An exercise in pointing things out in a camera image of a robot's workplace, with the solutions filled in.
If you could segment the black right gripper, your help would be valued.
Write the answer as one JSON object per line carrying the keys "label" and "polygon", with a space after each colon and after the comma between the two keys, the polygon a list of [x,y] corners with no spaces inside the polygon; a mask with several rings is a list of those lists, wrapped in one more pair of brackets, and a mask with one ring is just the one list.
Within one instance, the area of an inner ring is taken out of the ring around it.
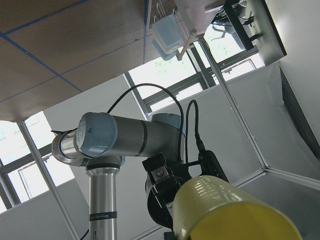
{"label": "black right gripper", "polygon": [[176,158],[167,159],[162,152],[142,162],[147,172],[147,210],[154,222],[165,228],[173,228],[173,208],[169,208],[168,204],[173,204],[178,190],[191,179],[189,167],[199,164],[198,161],[182,163]]}

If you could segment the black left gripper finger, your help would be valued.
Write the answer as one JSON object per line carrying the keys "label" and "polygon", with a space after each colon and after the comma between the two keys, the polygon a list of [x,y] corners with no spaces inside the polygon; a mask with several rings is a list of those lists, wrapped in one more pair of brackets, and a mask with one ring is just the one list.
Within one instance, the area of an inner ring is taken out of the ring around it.
{"label": "black left gripper finger", "polygon": [[163,233],[163,239],[164,240],[176,240],[176,236],[173,232],[164,232]]}

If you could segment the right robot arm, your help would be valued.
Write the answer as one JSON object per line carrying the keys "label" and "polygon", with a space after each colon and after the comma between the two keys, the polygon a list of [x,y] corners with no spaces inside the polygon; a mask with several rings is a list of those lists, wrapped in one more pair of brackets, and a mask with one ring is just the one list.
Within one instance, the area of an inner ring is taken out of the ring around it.
{"label": "right robot arm", "polygon": [[58,132],[51,149],[60,162],[85,167],[89,176],[91,240],[117,238],[116,175],[125,157],[143,157],[147,209],[159,225],[173,228],[173,201],[190,179],[183,162],[184,118],[154,114],[150,121],[85,113],[73,130]]}

